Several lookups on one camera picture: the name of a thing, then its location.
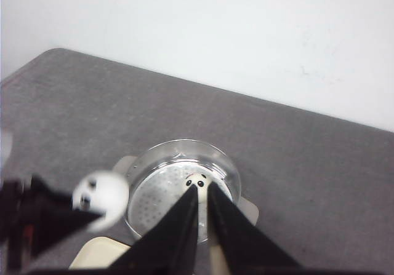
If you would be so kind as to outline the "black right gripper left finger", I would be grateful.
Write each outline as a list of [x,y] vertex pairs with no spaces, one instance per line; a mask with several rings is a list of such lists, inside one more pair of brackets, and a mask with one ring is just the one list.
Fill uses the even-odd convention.
[[198,240],[198,189],[191,185],[167,214],[110,269],[193,269]]

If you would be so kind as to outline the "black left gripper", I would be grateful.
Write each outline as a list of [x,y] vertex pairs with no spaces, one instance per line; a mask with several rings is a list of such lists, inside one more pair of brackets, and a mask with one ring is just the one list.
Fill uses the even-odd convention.
[[21,217],[23,185],[16,180],[1,186],[1,248],[4,269],[25,269],[40,255],[71,234],[98,220],[103,212],[75,209],[70,193],[51,188],[33,174],[30,181],[35,211],[33,226]]

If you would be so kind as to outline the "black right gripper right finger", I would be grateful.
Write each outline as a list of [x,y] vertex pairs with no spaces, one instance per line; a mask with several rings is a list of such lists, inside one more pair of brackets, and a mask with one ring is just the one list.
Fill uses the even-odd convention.
[[256,228],[212,182],[207,188],[210,241],[217,239],[230,269],[300,269],[302,265]]

